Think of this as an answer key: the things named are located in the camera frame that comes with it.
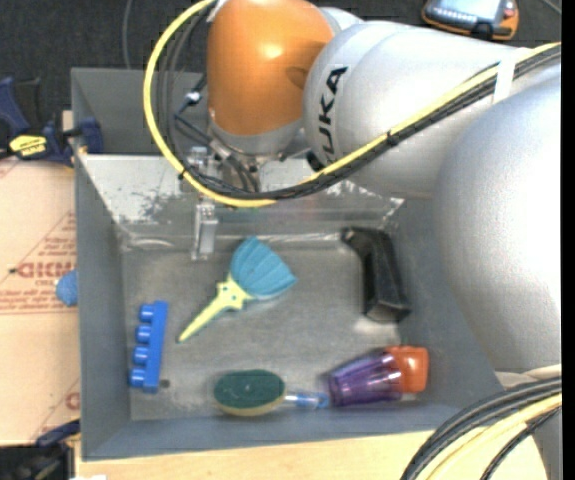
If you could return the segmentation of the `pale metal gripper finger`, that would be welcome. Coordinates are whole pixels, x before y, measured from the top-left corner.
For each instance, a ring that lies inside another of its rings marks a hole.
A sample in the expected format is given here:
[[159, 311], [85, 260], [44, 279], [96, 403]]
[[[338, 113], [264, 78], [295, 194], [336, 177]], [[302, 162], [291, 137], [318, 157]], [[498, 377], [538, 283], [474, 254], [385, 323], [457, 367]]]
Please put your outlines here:
[[186, 181], [196, 190], [206, 192], [205, 176], [209, 164], [209, 149], [207, 146], [192, 146], [187, 154], [190, 169], [186, 173]]
[[194, 215], [194, 246], [192, 257], [205, 260], [214, 253], [219, 219], [212, 201], [201, 201]]

